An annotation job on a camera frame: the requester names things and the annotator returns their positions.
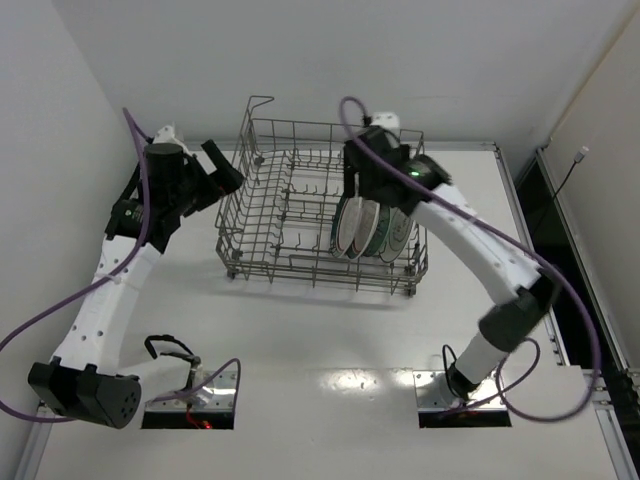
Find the teal red rimmed plate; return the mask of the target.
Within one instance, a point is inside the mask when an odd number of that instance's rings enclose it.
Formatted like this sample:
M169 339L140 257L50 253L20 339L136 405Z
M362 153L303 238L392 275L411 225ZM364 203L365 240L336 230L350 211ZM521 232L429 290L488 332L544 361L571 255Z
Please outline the teal red rimmed plate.
M378 223L380 206L381 205L375 201L363 201L359 228L351 247L347 250L347 257L349 259L357 259L364 256L364 251L373 237Z
M336 258L344 256L351 247L359 228L363 199L342 196L332 221L329 252Z

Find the blue floral green plate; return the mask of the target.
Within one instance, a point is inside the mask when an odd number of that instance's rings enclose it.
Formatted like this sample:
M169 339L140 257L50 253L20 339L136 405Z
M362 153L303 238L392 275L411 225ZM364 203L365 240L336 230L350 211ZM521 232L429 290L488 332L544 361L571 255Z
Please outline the blue floral green plate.
M386 205L380 206L378 223L374 231L374 235L371 238L366 250L364 251L365 257L373 257L377 255L385 242L390 223L390 208Z

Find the white plate with dark outline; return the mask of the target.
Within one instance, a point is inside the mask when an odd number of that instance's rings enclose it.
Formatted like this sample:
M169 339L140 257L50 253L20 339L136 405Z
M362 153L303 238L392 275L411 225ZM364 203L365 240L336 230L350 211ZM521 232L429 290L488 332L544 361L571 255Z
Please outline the white plate with dark outline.
M402 210L391 209L388 234L379 251L379 258L382 262L393 263L402 254L409 241L413 224L413 220Z

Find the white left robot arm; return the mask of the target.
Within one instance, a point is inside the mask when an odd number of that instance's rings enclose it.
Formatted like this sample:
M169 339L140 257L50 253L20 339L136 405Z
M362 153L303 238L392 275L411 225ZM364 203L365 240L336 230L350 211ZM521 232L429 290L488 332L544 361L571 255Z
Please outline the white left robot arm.
M158 352L122 368L123 338L142 287L165 252L182 218L237 191L243 175L211 140L202 145L215 169L175 143L144 148L140 172L115 202L105 229L101 257L89 293L68 334L47 363L31 367L28 383L57 419L126 427L149 402L197 400L204 378L201 360L189 348Z

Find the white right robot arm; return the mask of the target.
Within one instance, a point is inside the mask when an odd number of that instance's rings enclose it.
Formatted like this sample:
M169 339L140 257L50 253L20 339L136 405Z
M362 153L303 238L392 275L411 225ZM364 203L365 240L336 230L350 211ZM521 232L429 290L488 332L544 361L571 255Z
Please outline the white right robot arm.
M428 386L431 407L451 408L505 360L550 309L559 287L540 264L482 229L451 176L433 158L393 145L369 126L343 146L345 189L399 209L433 233L476 276L493 301L460 356Z

